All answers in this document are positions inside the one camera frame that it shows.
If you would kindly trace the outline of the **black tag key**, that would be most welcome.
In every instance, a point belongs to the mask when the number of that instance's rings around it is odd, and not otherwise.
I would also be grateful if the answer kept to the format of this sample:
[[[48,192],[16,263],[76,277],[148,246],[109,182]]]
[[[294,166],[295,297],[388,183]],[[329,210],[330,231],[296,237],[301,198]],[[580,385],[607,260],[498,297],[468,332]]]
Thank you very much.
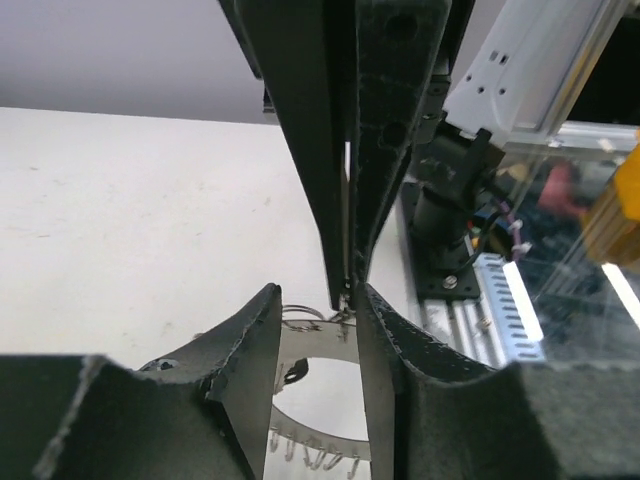
[[[302,380],[309,372],[309,363],[306,358],[296,360],[285,372],[283,384],[290,385]]]

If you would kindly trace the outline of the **metal disc with keyrings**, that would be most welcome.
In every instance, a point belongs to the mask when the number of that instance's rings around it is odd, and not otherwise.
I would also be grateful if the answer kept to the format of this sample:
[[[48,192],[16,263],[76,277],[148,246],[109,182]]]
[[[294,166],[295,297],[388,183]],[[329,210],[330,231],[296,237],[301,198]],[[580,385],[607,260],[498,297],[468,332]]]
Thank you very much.
[[[308,374],[284,385],[303,358]],[[369,479],[370,462],[355,318],[284,306],[263,477]]]

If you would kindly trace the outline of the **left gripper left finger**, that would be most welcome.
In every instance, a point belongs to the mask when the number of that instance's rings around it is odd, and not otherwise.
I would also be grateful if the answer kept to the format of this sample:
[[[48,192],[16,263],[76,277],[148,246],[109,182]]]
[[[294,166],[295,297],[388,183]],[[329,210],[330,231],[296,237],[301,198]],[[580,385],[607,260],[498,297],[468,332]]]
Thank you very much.
[[[281,339],[278,285],[139,370],[102,355],[1,359],[5,479],[259,479]]]

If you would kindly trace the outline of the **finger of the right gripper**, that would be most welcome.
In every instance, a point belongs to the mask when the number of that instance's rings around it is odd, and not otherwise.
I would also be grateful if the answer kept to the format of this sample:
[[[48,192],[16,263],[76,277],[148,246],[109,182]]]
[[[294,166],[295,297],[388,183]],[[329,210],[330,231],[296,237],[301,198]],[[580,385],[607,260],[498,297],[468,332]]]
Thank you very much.
[[[229,26],[262,80],[315,220],[330,304],[346,279],[343,214],[350,67],[347,1],[223,1]]]
[[[355,4],[356,103],[349,187],[349,277],[366,280],[406,167],[450,13],[447,1]]]

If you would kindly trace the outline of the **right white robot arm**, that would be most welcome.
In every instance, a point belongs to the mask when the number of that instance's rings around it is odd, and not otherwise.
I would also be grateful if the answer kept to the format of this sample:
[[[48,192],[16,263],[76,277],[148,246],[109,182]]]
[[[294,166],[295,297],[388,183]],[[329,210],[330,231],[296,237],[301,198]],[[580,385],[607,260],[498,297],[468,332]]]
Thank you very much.
[[[469,1],[225,1],[319,232],[330,304],[351,305],[418,144],[496,152],[534,91],[554,129],[626,9],[508,1],[452,88]]]

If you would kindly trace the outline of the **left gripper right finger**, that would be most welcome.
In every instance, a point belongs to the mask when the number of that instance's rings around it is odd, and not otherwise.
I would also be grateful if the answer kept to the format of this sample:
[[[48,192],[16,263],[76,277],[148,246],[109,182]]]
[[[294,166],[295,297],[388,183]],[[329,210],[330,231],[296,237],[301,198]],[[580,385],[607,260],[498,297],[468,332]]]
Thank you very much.
[[[375,479],[635,479],[639,366],[512,362],[492,369],[355,296]]]

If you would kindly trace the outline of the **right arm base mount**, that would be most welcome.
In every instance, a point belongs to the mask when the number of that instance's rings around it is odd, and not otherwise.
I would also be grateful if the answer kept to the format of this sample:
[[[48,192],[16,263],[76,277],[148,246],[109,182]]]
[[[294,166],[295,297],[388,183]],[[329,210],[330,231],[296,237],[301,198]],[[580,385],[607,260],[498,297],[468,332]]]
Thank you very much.
[[[480,287],[465,243],[466,216],[416,183],[403,184],[399,199],[418,300],[477,300]]]

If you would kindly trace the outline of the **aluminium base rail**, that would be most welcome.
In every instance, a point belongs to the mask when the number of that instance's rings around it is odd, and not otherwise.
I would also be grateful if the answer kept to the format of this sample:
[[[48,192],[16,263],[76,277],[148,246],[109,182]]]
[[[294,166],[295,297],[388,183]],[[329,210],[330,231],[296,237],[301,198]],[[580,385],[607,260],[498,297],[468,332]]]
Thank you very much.
[[[463,278],[453,281],[456,293],[468,286],[466,279],[476,281],[476,299],[432,299],[418,294],[417,261],[413,254],[408,215],[402,201],[397,202],[397,226],[401,258],[406,275],[408,318],[421,329],[467,357],[498,369],[508,362],[508,356],[498,330],[489,299],[488,288],[481,276],[479,264]]]

